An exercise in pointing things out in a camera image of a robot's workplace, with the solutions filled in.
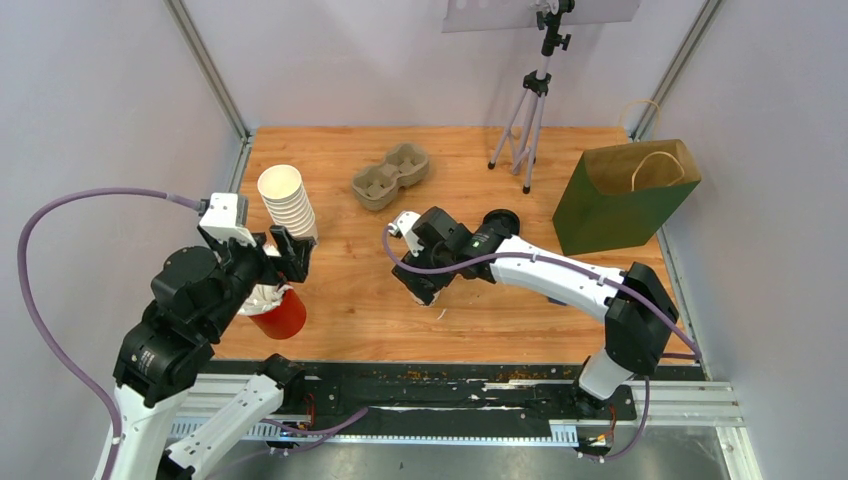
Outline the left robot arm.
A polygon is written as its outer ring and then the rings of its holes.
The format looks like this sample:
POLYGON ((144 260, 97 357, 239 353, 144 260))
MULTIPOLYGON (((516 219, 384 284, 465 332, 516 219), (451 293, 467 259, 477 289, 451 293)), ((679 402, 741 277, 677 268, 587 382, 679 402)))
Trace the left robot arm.
POLYGON ((218 240, 202 231, 202 246, 173 252, 151 282, 154 299, 119 349, 113 377, 119 426, 111 427, 98 479, 204 479, 260 420, 298 411, 306 400, 305 371, 280 354, 261 362, 241 390, 202 427, 172 446, 171 425, 214 355, 225 330, 258 285, 306 280, 315 240, 295 239, 281 226, 267 235, 228 230, 218 240))

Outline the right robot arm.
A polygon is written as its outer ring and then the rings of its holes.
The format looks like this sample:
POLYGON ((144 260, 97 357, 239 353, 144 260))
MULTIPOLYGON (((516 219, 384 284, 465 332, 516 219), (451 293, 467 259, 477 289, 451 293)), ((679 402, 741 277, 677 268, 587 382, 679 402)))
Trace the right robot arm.
POLYGON ((601 350, 591 355, 571 390, 571 403, 596 417, 634 376, 656 370, 679 313, 655 271, 638 262, 625 270, 601 267, 539 248, 520 237, 516 213, 498 209, 470 231, 445 210, 404 211, 384 228, 382 240, 401 239, 393 275, 421 305, 434 303, 456 276, 518 287, 575 307, 604 327, 601 350))

